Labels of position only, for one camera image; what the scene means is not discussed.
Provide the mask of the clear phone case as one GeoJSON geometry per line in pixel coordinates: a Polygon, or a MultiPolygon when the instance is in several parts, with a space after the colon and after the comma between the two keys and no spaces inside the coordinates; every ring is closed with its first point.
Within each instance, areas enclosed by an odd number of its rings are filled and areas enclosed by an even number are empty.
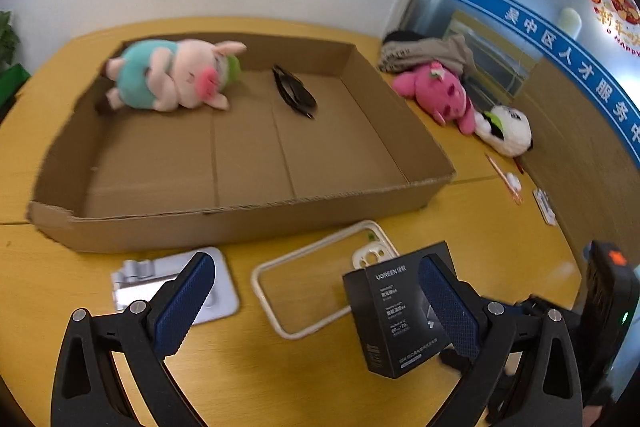
{"type": "Polygon", "coordinates": [[[274,331],[299,340],[350,313],[345,274],[398,256],[383,229],[364,220],[257,265],[250,285],[274,331]]]}

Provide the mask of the small white card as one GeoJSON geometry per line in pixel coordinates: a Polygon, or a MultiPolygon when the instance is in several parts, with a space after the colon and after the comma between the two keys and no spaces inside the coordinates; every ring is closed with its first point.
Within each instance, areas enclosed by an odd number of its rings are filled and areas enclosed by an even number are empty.
{"type": "Polygon", "coordinates": [[[546,222],[547,225],[556,227],[558,225],[558,220],[556,220],[555,212],[551,207],[547,193],[544,190],[541,190],[541,188],[536,187],[533,191],[533,196],[541,216],[544,218],[544,222],[546,222]]]}

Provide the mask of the green covered side table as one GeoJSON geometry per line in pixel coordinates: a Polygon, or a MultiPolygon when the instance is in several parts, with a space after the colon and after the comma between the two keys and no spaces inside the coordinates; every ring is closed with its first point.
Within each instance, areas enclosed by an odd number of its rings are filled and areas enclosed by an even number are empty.
{"type": "Polygon", "coordinates": [[[2,72],[0,77],[0,121],[6,118],[16,102],[18,91],[22,89],[29,78],[29,72],[21,64],[14,64],[2,72]]]}

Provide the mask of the pink pen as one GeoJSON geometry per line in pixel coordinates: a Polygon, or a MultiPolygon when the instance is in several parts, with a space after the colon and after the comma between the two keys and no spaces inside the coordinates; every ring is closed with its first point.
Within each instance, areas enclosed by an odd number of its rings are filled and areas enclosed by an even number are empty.
{"type": "Polygon", "coordinates": [[[502,180],[503,184],[506,186],[506,189],[509,191],[509,193],[511,194],[514,202],[516,202],[518,205],[521,205],[521,203],[523,202],[522,196],[520,194],[520,191],[518,191],[509,181],[509,178],[506,176],[506,174],[502,171],[502,169],[498,166],[498,164],[496,163],[495,159],[492,158],[490,155],[486,154],[486,158],[489,162],[489,165],[491,165],[492,169],[495,170],[495,172],[498,174],[498,177],[502,180]]]}

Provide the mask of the black charger box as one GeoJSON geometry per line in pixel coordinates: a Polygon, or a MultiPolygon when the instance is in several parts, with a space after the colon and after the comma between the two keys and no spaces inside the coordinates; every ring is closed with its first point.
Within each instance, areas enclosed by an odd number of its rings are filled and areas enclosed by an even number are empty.
{"type": "Polygon", "coordinates": [[[370,372],[399,378],[442,349],[450,340],[419,284],[421,259],[435,254],[452,268],[449,248],[439,242],[349,272],[343,277],[361,349],[370,372]]]}

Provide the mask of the grey beige cloth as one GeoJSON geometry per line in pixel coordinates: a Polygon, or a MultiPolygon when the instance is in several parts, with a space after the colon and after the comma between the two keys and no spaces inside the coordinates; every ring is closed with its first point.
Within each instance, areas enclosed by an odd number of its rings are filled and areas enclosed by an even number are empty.
{"type": "Polygon", "coordinates": [[[410,30],[395,30],[383,39],[378,69],[400,74],[431,62],[439,62],[459,78],[476,73],[473,52],[462,35],[442,39],[410,30]]]}

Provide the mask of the black sunglasses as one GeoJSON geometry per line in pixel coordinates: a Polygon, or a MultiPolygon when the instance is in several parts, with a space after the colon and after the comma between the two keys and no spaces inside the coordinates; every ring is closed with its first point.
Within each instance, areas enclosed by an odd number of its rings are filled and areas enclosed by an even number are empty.
{"type": "Polygon", "coordinates": [[[317,101],[304,84],[292,72],[288,72],[279,65],[273,66],[272,73],[277,90],[285,104],[295,113],[314,119],[317,101]]]}

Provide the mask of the pink bear plush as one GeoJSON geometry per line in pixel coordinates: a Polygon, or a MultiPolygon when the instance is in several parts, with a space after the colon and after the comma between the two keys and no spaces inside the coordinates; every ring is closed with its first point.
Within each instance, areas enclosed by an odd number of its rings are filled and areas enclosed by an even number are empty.
{"type": "Polygon", "coordinates": [[[475,112],[469,95],[459,78],[439,62],[403,72],[393,80],[392,88],[401,98],[415,101],[439,126],[454,122],[464,135],[475,131],[475,112]]]}

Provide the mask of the potted green plant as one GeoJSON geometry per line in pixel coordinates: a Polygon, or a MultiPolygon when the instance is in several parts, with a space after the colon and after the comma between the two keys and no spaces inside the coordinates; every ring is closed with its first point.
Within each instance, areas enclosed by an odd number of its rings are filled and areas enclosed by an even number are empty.
{"type": "Polygon", "coordinates": [[[0,69],[6,70],[12,65],[20,38],[12,24],[12,12],[0,12],[0,69]]]}

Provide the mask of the white panda plush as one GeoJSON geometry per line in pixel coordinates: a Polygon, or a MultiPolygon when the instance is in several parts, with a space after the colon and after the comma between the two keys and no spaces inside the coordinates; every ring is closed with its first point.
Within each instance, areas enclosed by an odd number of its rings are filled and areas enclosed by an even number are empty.
{"type": "Polygon", "coordinates": [[[522,156],[533,148],[533,133],[526,115],[505,105],[475,112],[475,134],[504,157],[522,156]]]}

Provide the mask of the white earbuds case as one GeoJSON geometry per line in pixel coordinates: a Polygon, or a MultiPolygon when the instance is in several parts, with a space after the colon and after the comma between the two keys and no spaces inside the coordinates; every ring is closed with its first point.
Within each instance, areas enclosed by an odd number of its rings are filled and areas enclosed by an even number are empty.
{"type": "Polygon", "coordinates": [[[519,192],[522,189],[522,184],[520,179],[518,179],[517,176],[515,176],[514,173],[512,172],[507,172],[506,173],[506,179],[508,180],[510,187],[513,188],[513,190],[519,192]]]}

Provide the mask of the pig plush toy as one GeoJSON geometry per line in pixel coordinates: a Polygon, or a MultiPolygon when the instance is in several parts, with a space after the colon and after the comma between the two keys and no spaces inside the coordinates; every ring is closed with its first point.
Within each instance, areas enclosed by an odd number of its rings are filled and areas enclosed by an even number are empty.
{"type": "Polygon", "coordinates": [[[202,105],[227,110],[224,90],[239,79],[239,55],[245,51],[239,41],[137,41],[104,64],[103,75],[114,86],[96,103],[96,111],[111,114],[127,106],[168,113],[202,105]]]}

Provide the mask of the cardboard tray box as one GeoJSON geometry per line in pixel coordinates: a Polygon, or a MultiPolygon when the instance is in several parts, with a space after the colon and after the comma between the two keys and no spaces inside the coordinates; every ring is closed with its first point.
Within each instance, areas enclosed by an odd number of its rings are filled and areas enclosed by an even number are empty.
{"type": "Polygon", "coordinates": [[[456,172],[351,43],[248,34],[227,112],[96,113],[95,75],[43,158],[27,217],[83,253],[190,248],[422,208],[456,172]],[[314,96],[294,112],[274,65],[314,96]]]}

